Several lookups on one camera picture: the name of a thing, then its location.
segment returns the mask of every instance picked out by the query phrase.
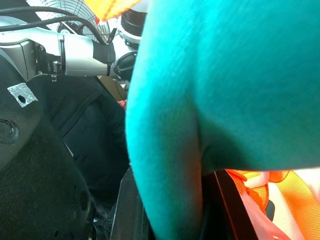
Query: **orange webbing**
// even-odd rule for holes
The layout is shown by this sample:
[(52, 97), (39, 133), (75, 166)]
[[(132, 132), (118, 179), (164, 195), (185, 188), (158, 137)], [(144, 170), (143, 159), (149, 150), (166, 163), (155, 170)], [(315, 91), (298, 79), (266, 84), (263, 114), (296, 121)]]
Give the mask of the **orange webbing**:
[(140, 0), (84, 0), (92, 12), (103, 22), (119, 16)]
[(292, 170), (276, 184), (306, 240), (320, 240), (320, 205), (309, 187)]
[[(244, 184), (247, 179), (258, 177), (260, 172), (242, 170), (227, 170), (227, 172), (234, 180), (239, 193), (245, 190), (265, 213), (269, 200), (268, 185), (250, 189)], [(302, 179), (293, 170), (272, 171), (269, 182), (276, 183), (304, 239), (320, 240), (320, 205)]]

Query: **silver tape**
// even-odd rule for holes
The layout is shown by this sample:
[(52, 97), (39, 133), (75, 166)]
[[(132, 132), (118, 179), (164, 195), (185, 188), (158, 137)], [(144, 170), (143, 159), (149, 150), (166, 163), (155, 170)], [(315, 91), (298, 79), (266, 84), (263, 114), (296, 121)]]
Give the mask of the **silver tape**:
[(28, 106), (33, 101), (38, 101), (34, 93), (25, 83), (10, 86), (7, 89), (22, 108)]

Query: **teal fabric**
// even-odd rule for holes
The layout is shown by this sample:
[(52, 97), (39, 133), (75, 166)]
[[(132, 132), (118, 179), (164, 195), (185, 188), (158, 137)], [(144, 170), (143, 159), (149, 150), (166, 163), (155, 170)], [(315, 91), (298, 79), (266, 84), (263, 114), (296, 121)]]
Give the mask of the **teal fabric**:
[(196, 240), (201, 177), (320, 165), (319, 0), (152, 0), (127, 144), (159, 240)]

